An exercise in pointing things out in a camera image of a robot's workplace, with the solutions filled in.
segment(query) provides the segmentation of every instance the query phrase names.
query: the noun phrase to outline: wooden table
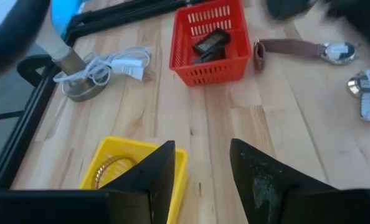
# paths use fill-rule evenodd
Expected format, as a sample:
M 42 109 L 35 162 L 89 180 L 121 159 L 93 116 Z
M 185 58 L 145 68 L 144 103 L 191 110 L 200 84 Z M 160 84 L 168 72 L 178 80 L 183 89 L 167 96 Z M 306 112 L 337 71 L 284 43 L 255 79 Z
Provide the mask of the wooden table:
M 85 10 L 119 1 L 98 0 Z M 259 0 L 244 0 L 250 42 L 291 37 L 312 42 L 360 42 L 361 57 L 337 67 L 321 60 L 269 54 L 263 74 L 252 64 L 243 80 L 188 88 L 168 68 L 174 14 L 82 37 L 75 50 L 102 55 L 141 45 L 152 52 L 153 80 L 115 76 L 96 98 L 74 103 L 60 88 L 52 97 L 13 184 L 14 189 L 75 189 L 106 136 L 162 144 L 189 153 L 189 181 L 179 223 L 247 223 L 232 178 L 229 144 L 240 138 L 339 189 L 370 188 L 370 123 L 347 80 L 370 68 L 370 50 L 342 21 L 322 10 L 272 24 Z

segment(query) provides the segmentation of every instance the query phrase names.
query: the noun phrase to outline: watch strap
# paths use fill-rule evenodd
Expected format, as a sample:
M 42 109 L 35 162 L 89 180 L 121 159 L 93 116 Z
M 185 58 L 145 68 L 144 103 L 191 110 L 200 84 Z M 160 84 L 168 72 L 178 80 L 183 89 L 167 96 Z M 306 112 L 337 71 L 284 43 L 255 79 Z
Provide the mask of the watch strap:
M 255 71 L 261 72 L 265 67 L 265 47 L 260 42 L 254 42 L 253 47 L 253 60 L 254 60 L 254 69 Z
M 326 47 L 322 44 L 296 39 L 261 39 L 254 42 L 254 68 L 257 72 L 264 69 L 265 53 L 280 53 L 301 57 L 320 57 Z
M 265 51 L 271 53 L 290 54 L 302 57 L 320 57 L 325 52 L 325 46 L 295 39 L 265 39 L 260 40 Z

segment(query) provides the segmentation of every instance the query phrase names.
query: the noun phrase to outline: yellow plastic basket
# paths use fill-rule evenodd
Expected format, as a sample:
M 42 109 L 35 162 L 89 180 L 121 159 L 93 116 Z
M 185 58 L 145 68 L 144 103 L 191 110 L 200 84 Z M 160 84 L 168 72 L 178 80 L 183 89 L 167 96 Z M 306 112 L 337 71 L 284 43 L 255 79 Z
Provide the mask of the yellow plastic basket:
M 99 145 L 98 151 L 92 159 L 90 167 L 80 185 L 80 189 L 92 189 L 95 172 L 107 159 L 113 156 L 123 156 L 130 157 L 136 162 L 140 162 L 158 147 L 159 146 L 155 144 L 147 142 L 122 139 L 113 136 L 105 138 L 101 145 Z M 178 217 L 187 181 L 187 159 L 188 155 L 184 149 L 176 149 L 174 188 L 171 196 L 167 224 L 175 224 Z M 101 178 L 100 186 L 109 183 L 122 173 L 126 172 L 131 168 L 131 163 L 126 161 L 117 161 L 110 167 L 113 167 L 113 169 L 107 169 L 105 171 L 106 174 Z

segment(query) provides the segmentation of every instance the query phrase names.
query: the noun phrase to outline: white power cord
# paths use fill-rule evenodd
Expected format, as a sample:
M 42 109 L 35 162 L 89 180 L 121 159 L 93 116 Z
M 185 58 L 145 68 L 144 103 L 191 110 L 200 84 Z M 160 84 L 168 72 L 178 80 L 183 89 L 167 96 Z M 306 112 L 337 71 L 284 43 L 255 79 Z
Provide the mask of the white power cord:
M 122 53 L 107 56 L 90 53 L 84 58 L 84 61 L 89 61 L 85 70 L 72 75 L 60 72 L 54 77 L 54 82 L 67 82 L 89 77 L 94 84 L 105 86 L 112 72 L 114 74 L 124 73 L 142 81 L 145 68 L 150 63 L 150 57 L 149 50 L 144 47 L 131 47 Z

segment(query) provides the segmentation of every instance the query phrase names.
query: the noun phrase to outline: red plastic basket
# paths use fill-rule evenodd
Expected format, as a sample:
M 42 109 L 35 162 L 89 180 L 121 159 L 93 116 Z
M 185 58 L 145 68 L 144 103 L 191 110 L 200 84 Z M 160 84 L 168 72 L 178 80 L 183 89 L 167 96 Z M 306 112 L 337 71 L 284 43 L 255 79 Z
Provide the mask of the red plastic basket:
M 192 46 L 218 27 L 230 34 L 226 59 L 192 65 L 199 57 Z M 169 67 L 187 86 L 239 80 L 251 56 L 241 0 L 216 0 L 176 11 Z

